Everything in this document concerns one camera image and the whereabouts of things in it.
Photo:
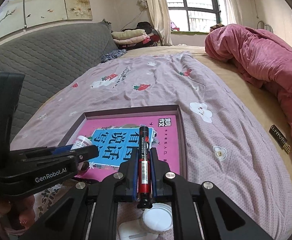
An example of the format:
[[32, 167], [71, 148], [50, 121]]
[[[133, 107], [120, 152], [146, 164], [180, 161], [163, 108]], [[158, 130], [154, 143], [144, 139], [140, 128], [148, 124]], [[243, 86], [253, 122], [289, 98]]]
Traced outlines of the white pill bottle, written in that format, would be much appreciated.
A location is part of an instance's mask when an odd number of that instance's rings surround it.
[[[83, 135], [79, 135], [77, 137], [77, 139], [75, 140], [75, 142], [73, 143], [71, 150], [75, 150], [75, 149], [83, 148], [83, 147], [88, 147], [88, 146], [92, 146], [91, 140]], [[79, 163], [79, 165], [78, 165], [78, 170], [81, 172], [86, 172], [88, 170], [88, 168], [89, 168], [88, 161], [84, 161], [82, 163]]]

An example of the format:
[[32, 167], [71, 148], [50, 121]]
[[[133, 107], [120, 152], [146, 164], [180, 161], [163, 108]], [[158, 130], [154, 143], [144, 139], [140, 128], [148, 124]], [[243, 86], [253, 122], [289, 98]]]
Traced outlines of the white earbuds case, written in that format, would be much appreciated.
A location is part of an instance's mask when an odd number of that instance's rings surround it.
[[150, 232], [143, 226], [141, 219], [121, 223], [118, 227], [119, 239], [121, 240], [155, 240], [158, 234]]

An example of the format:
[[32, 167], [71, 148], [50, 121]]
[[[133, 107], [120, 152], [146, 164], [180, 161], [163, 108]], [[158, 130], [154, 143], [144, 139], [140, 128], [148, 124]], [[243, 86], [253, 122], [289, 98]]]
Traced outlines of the red black marker pen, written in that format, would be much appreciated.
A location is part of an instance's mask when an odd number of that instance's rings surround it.
[[138, 195], [139, 209], [151, 209], [151, 167], [150, 167], [150, 139], [149, 128], [139, 128], [139, 150], [138, 150]]

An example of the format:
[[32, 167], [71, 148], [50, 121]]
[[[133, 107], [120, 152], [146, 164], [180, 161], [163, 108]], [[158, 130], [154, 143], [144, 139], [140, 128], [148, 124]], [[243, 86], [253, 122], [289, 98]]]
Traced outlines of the white plastic jar lid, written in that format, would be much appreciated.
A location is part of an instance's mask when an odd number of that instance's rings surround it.
[[171, 206], [154, 203], [150, 209], [145, 209], [141, 217], [142, 226], [149, 232], [161, 234], [173, 228], [173, 212]]

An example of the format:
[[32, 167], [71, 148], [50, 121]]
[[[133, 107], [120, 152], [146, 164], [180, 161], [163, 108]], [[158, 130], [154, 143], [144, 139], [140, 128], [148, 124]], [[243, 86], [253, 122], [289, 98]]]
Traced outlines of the pink blue children's book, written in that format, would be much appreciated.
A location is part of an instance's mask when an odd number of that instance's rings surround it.
[[158, 159], [180, 174], [177, 120], [175, 115], [169, 114], [85, 120], [74, 138], [87, 137], [98, 148], [99, 156], [90, 159], [88, 170], [79, 172], [77, 178], [102, 181], [117, 172], [122, 162], [130, 160], [133, 148], [138, 147], [140, 126], [148, 126], [151, 147], [156, 148]]

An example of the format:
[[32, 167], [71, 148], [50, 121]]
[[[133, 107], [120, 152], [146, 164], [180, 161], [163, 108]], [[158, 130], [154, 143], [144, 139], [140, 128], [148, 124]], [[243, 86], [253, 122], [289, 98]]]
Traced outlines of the pink strawberry print sheet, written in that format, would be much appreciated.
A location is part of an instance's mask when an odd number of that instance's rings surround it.
[[249, 109], [191, 53], [119, 58], [90, 68], [45, 103], [14, 137], [13, 150], [56, 146], [82, 113], [178, 105], [187, 172], [212, 181], [272, 238], [292, 230], [292, 183]]

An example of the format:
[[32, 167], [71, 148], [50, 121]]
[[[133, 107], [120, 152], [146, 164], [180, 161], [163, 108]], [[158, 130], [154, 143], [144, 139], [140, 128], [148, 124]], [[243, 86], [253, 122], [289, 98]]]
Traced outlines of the grey quilted sofa cover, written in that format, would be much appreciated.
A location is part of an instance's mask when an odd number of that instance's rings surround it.
[[43, 103], [100, 64], [103, 55], [117, 49], [111, 31], [112, 25], [106, 20], [59, 25], [25, 34], [0, 46], [0, 73], [25, 75], [11, 138]]

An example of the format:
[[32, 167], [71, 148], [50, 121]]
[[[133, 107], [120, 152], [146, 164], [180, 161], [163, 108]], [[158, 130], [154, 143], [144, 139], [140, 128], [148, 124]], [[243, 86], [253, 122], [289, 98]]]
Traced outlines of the blue patterned cloth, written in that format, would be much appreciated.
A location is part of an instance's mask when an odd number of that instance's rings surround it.
[[126, 53], [127, 53], [126, 49], [113, 50], [113, 51], [111, 51], [109, 53], [106, 53], [105, 55], [103, 55], [101, 57], [101, 63], [106, 63], [107, 61], [111, 61], [111, 60], [117, 59], [119, 57], [122, 57]]

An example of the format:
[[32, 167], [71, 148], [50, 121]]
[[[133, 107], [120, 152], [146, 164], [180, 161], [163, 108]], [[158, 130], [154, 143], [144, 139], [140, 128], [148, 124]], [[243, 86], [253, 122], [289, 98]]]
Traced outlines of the beige mattress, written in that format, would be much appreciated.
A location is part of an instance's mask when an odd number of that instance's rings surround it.
[[183, 51], [189, 51], [195, 59], [213, 70], [235, 95], [252, 112], [263, 128], [268, 131], [271, 125], [276, 125], [283, 135], [288, 139], [291, 151], [286, 153], [280, 148], [277, 141], [271, 138], [275, 144], [288, 172], [292, 182], [292, 138], [291, 128], [287, 123], [286, 116], [283, 113], [277, 98], [267, 90], [256, 88], [250, 83], [244, 81], [237, 72], [237, 68], [230, 63], [212, 59], [205, 52], [204, 47], [196, 46], [171, 46], [171, 47], [149, 47], [128, 51], [125, 57], [138, 57], [142, 55], [168, 55], [177, 54]]

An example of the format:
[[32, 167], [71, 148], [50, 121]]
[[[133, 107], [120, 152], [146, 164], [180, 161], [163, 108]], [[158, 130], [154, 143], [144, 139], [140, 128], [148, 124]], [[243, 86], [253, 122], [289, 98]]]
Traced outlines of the stack of folded clothes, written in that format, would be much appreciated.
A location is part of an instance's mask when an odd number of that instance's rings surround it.
[[111, 35], [120, 50], [156, 47], [162, 44], [159, 32], [149, 22], [139, 22], [134, 29], [113, 31]]

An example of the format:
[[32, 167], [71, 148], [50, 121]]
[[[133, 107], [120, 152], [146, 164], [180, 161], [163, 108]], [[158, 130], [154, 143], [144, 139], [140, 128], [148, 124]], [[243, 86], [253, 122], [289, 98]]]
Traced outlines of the red crumpled quilt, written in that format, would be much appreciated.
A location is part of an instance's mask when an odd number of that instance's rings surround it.
[[205, 51], [213, 59], [231, 61], [242, 78], [277, 97], [292, 137], [292, 47], [275, 34], [238, 24], [210, 32]]

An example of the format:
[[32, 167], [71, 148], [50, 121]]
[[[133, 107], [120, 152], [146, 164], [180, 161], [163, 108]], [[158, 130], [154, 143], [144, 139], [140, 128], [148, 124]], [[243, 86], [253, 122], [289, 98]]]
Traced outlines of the cream curtain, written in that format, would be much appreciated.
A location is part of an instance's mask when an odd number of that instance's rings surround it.
[[148, 9], [151, 22], [160, 34], [162, 45], [172, 46], [171, 21], [167, 0], [138, 0], [137, 4], [140, 9]]

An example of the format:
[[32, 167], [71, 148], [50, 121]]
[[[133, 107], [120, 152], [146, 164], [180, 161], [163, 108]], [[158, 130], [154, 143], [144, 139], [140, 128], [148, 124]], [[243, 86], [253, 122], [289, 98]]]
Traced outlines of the dark framed window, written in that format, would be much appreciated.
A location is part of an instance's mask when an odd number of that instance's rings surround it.
[[208, 33], [221, 23], [219, 0], [166, 0], [172, 31]]

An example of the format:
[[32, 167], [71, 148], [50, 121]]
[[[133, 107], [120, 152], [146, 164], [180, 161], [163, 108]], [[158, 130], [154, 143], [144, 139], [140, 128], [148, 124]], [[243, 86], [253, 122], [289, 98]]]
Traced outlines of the flower painting wall panel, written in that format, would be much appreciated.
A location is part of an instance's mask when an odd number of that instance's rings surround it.
[[5, 0], [0, 6], [0, 38], [45, 23], [92, 18], [89, 0]]

